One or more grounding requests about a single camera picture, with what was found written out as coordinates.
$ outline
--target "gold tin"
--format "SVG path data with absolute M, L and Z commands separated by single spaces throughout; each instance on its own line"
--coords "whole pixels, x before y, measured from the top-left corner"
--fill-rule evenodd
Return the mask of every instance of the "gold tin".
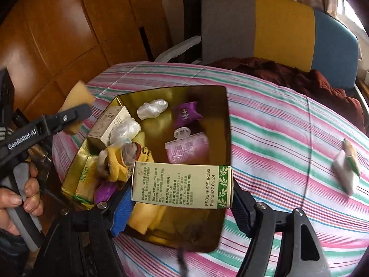
M 145 102 L 165 99 L 169 107 L 157 118 L 140 120 L 137 109 Z M 229 127 L 226 88 L 223 86 L 178 86 L 137 91 L 117 96 L 111 103 L 124 105 L 141 125 L 144 145 L 152 151 L 158 163 L 168 163 L 165 143 L 175 139 L 172 109 L 176 106 L 197 101 L 197 111 L 203 116 L 197 128 L 209 138 L 209 157 L 198 159 L 194 164 L 231 165 L 231 135 Z M 89 155 L 97 155 L 99 150 L 85 139 L 65 176 L 62 193 L 74 199 L 84 165 Z M 82 202 L 84 207 L 93 205 Z M 166 247 L 183 247 L 186 251 L 211 252 L 218 246 L 226 210 L 224 209 L 184 209 L 168 207 L 161 223 L 155 230 L 145 235 L 126 227 L 124 233 L 140 240 Z

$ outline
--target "gray armrest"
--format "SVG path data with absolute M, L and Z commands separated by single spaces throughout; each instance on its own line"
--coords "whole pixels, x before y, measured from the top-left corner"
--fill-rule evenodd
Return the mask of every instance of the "gray armrest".
M 364 98 L 364 96 L 362 95 L 361 91 L 359 90 L 359 88 L 356 86 L 354 86 L 356 95 L 357 95 L 357 99 L 359 100 L 361 107 L 363 108 L 363 114 L 364 114 L 364 124 L 365 124 L 365 128 L 368 127 L 369 125 L 369 106 L 366 103 L 366 100 Z
M 201 42 L 201 36 L 196 35 L 194 37 L 191 37 L 184 42 L 181 42 L 174 47 L 171 47 L 167 51 L 164 51 L 161 53 L 156 59 L 155 62 L 168 62 L 174 57 L 177 57 L 181 55 L 182 53 L 185 53 L 189 48 L 197 45 Z

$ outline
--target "purple package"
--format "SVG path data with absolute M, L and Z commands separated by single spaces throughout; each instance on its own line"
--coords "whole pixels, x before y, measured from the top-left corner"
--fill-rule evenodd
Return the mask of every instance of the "purple package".
M 174 123 L 175 129 L 202 119 L 202 115 L 196 111 L 196 105 L 197 102 L 183 103 L 174 109 L 175 113 L 177 113 L 177 118 Z
M 95 205 L 99 202 L 108 201 L 117 189 L 116 182 L 103 181 L 94 193 Z
M 165 149 L 169 163 L 203 164 L 201 162 L 209 156 L 209 139 L 200 132 L 166 142 Z

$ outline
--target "chair backrest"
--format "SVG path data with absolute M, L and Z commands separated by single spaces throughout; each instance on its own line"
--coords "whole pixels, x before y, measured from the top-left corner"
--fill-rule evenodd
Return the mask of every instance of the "chair backrest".
M 356 36 L 331 16 L 291 0 L 202 0 L 202 60 L 260 57 L 320 71 L 336 88 L 353 88 Z

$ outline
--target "window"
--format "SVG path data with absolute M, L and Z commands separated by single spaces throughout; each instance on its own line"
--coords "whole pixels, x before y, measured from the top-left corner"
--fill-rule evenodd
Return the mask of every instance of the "window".
M 361 24 L 359 18 L 357 17 L 355 11 L 352 9 L 350 4 L 346 0 L 338 0 L 337 13 L 348 17 L 356 25 L 364 30 L 363 24 Z

